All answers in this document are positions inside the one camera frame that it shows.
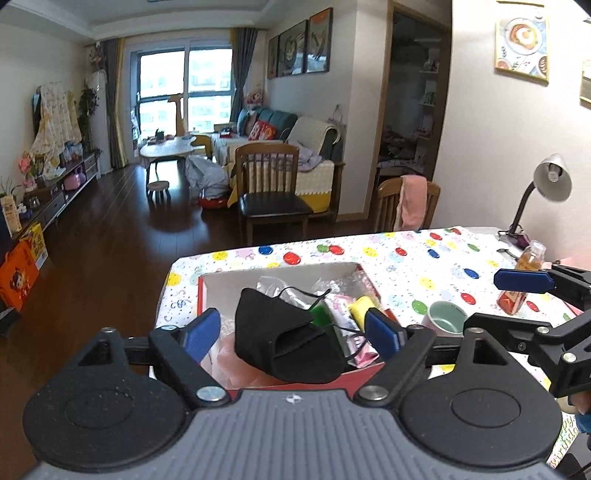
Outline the blue gloved hand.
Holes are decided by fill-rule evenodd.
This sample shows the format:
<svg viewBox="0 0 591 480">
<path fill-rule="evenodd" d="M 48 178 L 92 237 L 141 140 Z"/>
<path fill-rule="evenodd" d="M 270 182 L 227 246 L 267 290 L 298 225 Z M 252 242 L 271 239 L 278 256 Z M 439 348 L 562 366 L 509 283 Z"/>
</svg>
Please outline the blue gloved hand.
<svg viewBox="0 0 591 480">
<path fill-rule="evenodd" d="M 591 434 L 591 392 L 579 392 L 569 397 L 577 410 L 576 423 L 581 433 Z"/>
</svg>

